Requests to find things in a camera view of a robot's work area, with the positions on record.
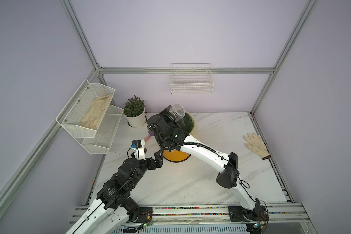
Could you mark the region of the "glass oatmeal jar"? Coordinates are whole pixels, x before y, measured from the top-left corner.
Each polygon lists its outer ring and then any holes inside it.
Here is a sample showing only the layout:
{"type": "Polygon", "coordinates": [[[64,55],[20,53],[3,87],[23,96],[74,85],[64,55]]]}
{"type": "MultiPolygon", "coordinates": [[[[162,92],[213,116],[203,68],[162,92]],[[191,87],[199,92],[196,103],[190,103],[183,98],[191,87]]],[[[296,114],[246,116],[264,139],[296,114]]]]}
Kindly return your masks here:
{"type": "Polygon", "coordinates": [[[186,114],[184,107],[180,104],[171,105],[170,113],[174,116],[175,122],[183,119],[186,114]]]}

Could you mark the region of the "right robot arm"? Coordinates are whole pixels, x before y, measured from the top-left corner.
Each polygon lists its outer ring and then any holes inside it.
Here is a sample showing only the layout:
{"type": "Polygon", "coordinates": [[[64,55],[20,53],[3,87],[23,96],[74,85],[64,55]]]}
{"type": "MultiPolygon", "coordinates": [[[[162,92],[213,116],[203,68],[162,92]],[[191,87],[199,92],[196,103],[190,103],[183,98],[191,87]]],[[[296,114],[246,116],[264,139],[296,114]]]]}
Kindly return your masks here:
{"type": "Polygon", "coordinates": [[[218,172],[216,183],[231,189],[238,197],[243,213],[241,220],[260,218],[260,200],[253,198],[239,178],[238,156],[222,153],[196,139],[183,124],[186,111],[180,104],[169,105],[147,120],[147,129],[154,134],[163,151],[182,151],[209,164],[218,172]]]}

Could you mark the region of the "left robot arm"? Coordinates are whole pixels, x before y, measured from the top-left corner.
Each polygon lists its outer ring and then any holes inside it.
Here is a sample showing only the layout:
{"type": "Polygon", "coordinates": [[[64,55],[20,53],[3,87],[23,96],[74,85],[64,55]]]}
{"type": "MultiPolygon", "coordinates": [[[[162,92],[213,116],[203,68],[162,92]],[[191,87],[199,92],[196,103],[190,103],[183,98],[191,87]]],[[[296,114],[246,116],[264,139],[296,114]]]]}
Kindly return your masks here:
{"type": "Polygon", "coordinates": [[[126,159],[111,179],[104,183],[87,211],[67,231],[68,234],[109,234],[121,225],[135,221],[140,206],[130,197],[147,170],[163,165],[163,150],[154,158],[126,159]]]}

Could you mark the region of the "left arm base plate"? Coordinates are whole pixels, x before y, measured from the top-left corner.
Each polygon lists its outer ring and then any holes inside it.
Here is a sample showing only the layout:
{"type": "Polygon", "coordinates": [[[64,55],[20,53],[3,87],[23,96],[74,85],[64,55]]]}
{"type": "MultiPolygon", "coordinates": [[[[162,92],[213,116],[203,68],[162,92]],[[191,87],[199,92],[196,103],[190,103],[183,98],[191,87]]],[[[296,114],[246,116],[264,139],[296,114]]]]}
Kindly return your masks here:
{"type": "Polygon", "coordinates": [[[146,220],[152,219],[152,216],[152,207],[140,207],[139,209],[129,213],[128,223],[143,223],[146,220]]]}

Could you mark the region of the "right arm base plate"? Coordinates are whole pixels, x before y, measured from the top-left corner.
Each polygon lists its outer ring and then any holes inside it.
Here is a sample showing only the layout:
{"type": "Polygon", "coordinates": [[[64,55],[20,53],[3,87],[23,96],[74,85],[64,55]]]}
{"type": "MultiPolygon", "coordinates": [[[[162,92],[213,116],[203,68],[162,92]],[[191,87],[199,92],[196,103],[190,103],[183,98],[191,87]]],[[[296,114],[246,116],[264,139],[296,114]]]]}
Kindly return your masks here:
{"type": "Polygon", "coordinates": [[[260,205],[253,210],[247,210],[241,206],[228,206],[228,214],[232,222],[259,222],[268,221],[268,211],[265,206],[260,205]]]}

